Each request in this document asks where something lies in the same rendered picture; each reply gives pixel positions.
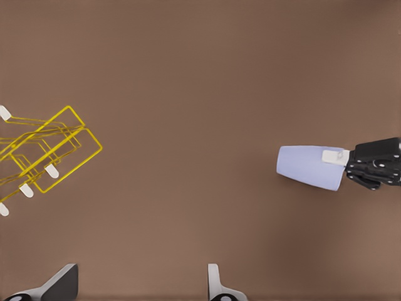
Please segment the pale lavender cup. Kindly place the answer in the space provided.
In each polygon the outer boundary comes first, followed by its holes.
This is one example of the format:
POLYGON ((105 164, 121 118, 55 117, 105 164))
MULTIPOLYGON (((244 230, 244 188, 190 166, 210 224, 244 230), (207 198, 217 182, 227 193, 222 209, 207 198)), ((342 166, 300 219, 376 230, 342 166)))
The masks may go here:
POLYGON ((328 164, 321 160, 324 150, 346 150, 317 145, 282 146, 278 152, 276 172, 310 186, 337 191, 346 164, 328 164))

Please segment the left gripper pale grey right finger cup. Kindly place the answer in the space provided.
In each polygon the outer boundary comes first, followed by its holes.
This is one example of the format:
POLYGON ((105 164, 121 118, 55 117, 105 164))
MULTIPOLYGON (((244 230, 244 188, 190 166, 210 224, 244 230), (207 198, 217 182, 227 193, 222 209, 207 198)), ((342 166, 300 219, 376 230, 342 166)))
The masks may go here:
POLYGON ((328 164, 347 164, 350 157, 348 150, 324 150, 321 160, 328 164))

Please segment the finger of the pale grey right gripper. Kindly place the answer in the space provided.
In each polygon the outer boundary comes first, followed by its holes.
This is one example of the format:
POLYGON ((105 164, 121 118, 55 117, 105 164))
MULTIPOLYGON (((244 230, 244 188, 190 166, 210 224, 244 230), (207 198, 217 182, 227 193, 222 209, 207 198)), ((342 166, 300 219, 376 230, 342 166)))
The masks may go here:
POLYGON ((247 301, 247 296, 244 293, 223 286, 218 264, 208 264, 207 279, 209 301, 247 301))

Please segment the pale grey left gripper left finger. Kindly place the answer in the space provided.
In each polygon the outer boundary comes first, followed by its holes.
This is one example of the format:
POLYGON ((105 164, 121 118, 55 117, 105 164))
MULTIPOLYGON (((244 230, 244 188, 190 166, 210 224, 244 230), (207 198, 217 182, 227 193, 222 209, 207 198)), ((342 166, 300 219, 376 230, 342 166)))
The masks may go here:
POLYGON ((40 287, 17 292, 3 301, 76 301, 78 265, 69 263, 40 287))

